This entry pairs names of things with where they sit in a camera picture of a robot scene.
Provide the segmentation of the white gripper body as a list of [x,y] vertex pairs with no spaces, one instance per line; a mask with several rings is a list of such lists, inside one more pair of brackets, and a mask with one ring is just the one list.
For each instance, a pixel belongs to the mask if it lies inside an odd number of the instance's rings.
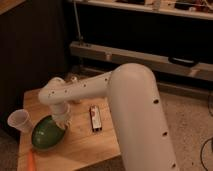
[[71,107],[68,102],[62,102],[50,106],[52,119],[61,129],[66,129],[69,126]]

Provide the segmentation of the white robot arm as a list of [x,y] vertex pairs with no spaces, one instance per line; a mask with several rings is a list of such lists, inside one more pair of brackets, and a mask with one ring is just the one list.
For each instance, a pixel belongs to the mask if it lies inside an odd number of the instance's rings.
[[146,66],[123,64],[73,84],[51,79],[39,92],[53,119],[68,122],[71,100],[106,97],[126,171],[180,171],[156,79]]

